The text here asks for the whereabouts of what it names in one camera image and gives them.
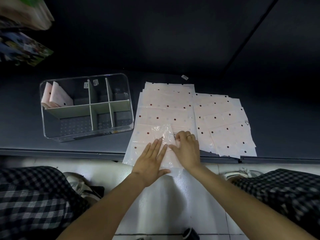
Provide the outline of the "person's right hand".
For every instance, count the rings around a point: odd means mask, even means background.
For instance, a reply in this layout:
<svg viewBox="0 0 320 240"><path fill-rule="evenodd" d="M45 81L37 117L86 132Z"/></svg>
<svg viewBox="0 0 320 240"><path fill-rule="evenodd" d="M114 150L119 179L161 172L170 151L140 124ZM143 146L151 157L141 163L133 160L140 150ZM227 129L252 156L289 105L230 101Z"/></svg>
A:
<svg viewBox="0 0 320 240"><path fill-rule="evenodd" d="M194 148L194 134L187 131L187 141L180 143L179 147L182 151L181 156L177 156L180 164L190 173L193 174L197 169L201 168L200 150ZM176 140L179 141L179 133L176 135Z"/></svg>

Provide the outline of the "person's left hand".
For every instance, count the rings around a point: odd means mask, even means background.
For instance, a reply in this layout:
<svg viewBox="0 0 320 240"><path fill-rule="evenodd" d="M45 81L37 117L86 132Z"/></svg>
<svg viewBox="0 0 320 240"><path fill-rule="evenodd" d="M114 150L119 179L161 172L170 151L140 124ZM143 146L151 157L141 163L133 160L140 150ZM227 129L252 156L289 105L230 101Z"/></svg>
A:
<svg viewBox="0 0 320 240"><path fill-rule="evenodd" d="M161 170L161 163L168 147L167 144L161 147L162 138L155 139L151 144L152 156L144 162L139 162L139 156L130 174L142 189L149 187L160 178L158 171Z"/></svg>

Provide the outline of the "pink dotted plastic bag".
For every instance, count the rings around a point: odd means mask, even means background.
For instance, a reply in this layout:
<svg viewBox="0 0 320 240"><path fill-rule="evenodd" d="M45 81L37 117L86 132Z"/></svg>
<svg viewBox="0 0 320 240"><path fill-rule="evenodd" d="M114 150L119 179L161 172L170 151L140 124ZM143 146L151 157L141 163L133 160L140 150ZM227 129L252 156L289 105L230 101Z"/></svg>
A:
<svg viewBox="0 0 320 240"><path fill-rule="evenodd" d="M134 127L129 145L127 147L123 164L134 166L137 159L141 156L146 145L153 143L154 140L161 138L162 145L159 152L161 152L164 145L180 146L180 142L176 140L176 134L180 131L192 130L187 127L173 127L169 124L163 125L148 125L137 123ZM177 156L169 147L166 149L165 156L161 162L160 169L169 169L168 174L171 177L179 178L183 173L183 166L178 161Z"/></svg>

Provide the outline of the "person's right forearm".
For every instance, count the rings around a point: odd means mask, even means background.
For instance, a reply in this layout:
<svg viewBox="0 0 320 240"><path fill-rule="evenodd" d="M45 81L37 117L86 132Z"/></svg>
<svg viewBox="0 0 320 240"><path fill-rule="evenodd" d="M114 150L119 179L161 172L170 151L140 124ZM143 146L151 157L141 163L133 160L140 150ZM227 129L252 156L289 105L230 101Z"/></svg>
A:
<svg viewBox="0 0 320 240"><path fill-rule="evenodd" d="M215 198L249 240L317 240L204 165L193 165L186 170Z"/></svg>

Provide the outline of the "person's left forearm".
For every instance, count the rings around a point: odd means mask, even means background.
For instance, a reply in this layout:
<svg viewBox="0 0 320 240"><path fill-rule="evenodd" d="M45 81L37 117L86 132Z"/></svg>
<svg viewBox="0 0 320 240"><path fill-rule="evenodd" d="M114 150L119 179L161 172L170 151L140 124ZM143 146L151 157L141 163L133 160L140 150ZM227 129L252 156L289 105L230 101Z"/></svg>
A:
<svg viewBox="0 0 320 240"><path fill-rule="evenodd" d="M141 174L129 174L71 223L56 240L112 240L126 212L145 187Z"/></svg>

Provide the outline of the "spread pile of dotted bags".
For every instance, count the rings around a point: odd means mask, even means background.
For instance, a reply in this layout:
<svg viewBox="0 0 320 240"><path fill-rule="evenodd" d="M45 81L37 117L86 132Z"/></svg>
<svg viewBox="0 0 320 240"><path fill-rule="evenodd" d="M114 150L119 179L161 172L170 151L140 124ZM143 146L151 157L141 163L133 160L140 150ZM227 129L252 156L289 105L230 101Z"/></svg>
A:
<svg viewBox="0 0 320 240"><path fill-rule="evenodd" d="M195 93L193 108L199 148L220 157L256 157L248 117L238 98Z"/></svg>

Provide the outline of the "white right sneaker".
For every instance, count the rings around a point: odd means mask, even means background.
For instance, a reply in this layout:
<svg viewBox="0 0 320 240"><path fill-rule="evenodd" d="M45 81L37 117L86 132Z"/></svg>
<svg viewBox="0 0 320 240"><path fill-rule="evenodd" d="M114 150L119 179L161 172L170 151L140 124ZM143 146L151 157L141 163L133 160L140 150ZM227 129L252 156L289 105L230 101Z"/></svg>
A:
<svg viewBox="0 0 320 240"><path fill-rule="evenodd" d="M219 175L220 175L220 177L222 177L226 181L233 182L238 179L256 178L256 177L259 177L263 174L264 173L256 171L256 170L249 170L249 169L242 168L242 170L225 172L225 173L221 173Z"/></svg>

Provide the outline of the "black round object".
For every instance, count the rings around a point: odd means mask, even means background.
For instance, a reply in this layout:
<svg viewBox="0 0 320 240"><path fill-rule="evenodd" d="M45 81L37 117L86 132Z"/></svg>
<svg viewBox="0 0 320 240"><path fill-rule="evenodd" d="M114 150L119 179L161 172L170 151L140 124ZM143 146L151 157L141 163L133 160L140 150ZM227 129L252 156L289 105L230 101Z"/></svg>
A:
<svg viewBox="0 0 320 240"><path fill-rule="evenodd" d="M192 227L189 227L183 232L182 240L200 240L200 237Z"/></svg>

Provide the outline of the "white left sneaker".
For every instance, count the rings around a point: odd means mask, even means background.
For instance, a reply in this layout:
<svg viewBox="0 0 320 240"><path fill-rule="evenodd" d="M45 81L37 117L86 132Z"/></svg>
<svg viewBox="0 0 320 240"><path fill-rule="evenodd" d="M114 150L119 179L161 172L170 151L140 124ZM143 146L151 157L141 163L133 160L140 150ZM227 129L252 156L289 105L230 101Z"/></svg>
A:
<svg viewBox="0 0 320 240"><path fill-rule="evenodd" d="M94 204L102 199L104 187L91 186L89 181L78 173L64 172L63 175L66 177L72 189L89 203Z"/></svg>

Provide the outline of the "clear organizer box with dividers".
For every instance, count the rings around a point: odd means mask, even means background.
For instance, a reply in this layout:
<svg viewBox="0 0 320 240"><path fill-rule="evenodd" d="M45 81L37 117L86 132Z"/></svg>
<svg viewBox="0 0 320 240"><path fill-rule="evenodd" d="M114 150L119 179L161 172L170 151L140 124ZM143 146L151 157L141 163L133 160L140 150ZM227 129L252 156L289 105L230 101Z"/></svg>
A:
<svg viewBox="0 0 320 240"><path fill-rule="evenodd" d="M134 112L128 77L124 73L70 77L40 83L40 101L46 83L57 82L73 106L44 108L42 127L46 138L68 142L133 130Z"/></svg>

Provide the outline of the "dark grey metal shelf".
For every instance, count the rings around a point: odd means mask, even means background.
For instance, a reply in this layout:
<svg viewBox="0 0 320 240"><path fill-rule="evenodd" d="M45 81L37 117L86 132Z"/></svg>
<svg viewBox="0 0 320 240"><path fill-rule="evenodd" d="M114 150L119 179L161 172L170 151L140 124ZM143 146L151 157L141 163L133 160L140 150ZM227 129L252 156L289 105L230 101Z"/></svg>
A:
<svg viewBox="0 0 320 240"><path fill-rule="evenodd" d="M293 80L181 75L93 67L65 69L0 68L0 154L123 159L132 131L59 143L44 137L39 85L44 80L124 73L129 79L134 114L145 82L194 84L201 93L239 98L249 119L257 157L249 162L320 160L320 95L314 85Z"/></svg>

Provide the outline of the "folded pink dotted bag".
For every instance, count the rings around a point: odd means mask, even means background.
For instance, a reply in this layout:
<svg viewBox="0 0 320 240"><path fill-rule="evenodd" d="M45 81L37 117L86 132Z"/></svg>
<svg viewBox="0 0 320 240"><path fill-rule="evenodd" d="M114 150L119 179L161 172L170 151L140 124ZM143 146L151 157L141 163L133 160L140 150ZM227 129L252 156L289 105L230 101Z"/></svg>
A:
<svg viewBox="0 0 320 240"><path fill-rule="evenodd" d="M46 82L46 86L45 86L44 93L41 100L41 105L46 109L53 108L53 106L49 102L51 97L52 87L53 86L50 83Z"/></svg>
<svg viewBox="0 0 320 240"><path fill-rule="evenodd" d="M54 81L50 92L49 105L51 108L68 107L73 106L74 102L65 90Z"/></svg>

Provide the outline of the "black white checked trousers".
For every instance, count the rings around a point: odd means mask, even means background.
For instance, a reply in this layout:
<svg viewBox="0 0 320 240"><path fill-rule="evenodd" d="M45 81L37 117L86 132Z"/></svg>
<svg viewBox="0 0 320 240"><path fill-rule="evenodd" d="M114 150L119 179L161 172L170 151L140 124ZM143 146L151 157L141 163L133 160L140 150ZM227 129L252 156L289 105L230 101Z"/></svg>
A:
<svg viewBox="0 0 320 240"><path fill-rule="evenodd" d="M320 176L277 169L231 182L320 240ZM50 166L0 169L0 240L55 240L93 203Z"/></svg>

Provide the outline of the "colourful printed packet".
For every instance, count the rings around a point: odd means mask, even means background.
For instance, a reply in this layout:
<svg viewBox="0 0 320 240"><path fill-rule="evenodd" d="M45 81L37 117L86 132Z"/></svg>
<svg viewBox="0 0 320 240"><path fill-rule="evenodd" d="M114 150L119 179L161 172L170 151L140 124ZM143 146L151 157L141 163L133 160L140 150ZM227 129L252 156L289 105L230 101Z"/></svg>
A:
<svg viewBox="0 0 320 240"><path fill-rule="evenodd" d="M53 53L22 32L0 31L0 62L17 61L34 67Z"/></svg>

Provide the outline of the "beige hanging packet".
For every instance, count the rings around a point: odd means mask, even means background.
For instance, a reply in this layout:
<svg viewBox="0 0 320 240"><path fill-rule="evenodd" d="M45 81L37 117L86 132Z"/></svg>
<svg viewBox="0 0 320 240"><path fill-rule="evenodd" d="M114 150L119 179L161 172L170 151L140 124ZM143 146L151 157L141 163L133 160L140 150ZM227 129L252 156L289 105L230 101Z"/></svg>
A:
<svg viewBox="0 0 320 240"><path fill-rule="evenodd" d="M0 29L48 30L54 21L44 0L0 0Z"/></svg>

